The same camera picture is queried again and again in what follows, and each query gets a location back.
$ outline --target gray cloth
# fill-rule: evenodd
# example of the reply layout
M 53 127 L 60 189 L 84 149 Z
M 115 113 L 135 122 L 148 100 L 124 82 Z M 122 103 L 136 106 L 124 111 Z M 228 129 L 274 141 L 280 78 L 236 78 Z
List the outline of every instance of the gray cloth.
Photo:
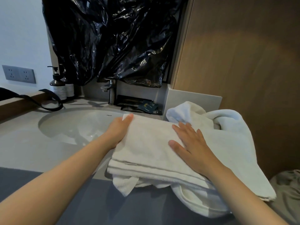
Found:
M 269 206 L 287 223 L 300 224 L 300 170 L 281 172 L 270 183 L 277 198 Z

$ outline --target person's right arm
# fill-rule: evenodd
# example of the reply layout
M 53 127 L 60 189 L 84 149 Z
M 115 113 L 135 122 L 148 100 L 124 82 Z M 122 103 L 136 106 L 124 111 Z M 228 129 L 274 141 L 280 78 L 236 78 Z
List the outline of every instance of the person's right arm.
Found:
M 169 141 L 170 147 L 194 171 L 214 184 L 237 220 L 247 225 L 287 224 L 218 160 L 200 130 L 195 132 L 189 123 L 173 125 L 173 129 L 186 148 L 173 140 Z

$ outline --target laundry pile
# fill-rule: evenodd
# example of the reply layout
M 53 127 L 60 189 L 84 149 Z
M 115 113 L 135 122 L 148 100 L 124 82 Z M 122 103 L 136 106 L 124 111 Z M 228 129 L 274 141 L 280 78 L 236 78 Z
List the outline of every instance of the laundry pile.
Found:
M 172 129 L 174 123 L 181 121 L 200 129 L 216 157 L 258 197 L 264 201 L 276 198 L 257 165 L 251 132 L 238 112 L 206 113 L 200 106 L 185 102 L 169 109 L 167 119 L 169 122 L 134 115 L 127 135 L 117 145 L 107 171 L 124 196 L 136 187 L 171 186 L 182 203 L 198 214 L 215 218 L 230 213 L 211 181 L 194 172 L 169 147 L 169 140 L 183 146 Z

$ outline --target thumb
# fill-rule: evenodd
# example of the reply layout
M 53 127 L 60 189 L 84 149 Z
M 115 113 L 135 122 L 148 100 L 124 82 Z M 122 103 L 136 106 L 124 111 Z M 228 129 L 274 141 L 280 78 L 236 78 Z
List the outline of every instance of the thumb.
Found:
M 133 114 L 129 114 L 122 122 L 124 124 L 126 124 L 127 126 L 129 126 L 129 124 L 131 123 L 132 119 L 133 119 Z
M 184 161 L 184 162 L 188 162 L 190 159 L 190 153 L 184 148 L 182 147 L 178 142 L 174 141 L 174 140 L 170 140 L 169 141 L 169 146 L 173 149 L 173 151 L 179 155 L 179 157 Z

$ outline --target black plastic bag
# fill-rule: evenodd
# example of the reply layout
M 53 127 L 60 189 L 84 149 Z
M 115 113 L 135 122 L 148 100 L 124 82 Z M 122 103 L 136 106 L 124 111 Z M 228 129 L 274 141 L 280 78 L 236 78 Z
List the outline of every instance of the black plastic bag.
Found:
M 53 49 L 67 77 L 114 77 L 160 87 L 182 0 L 43 0 Z

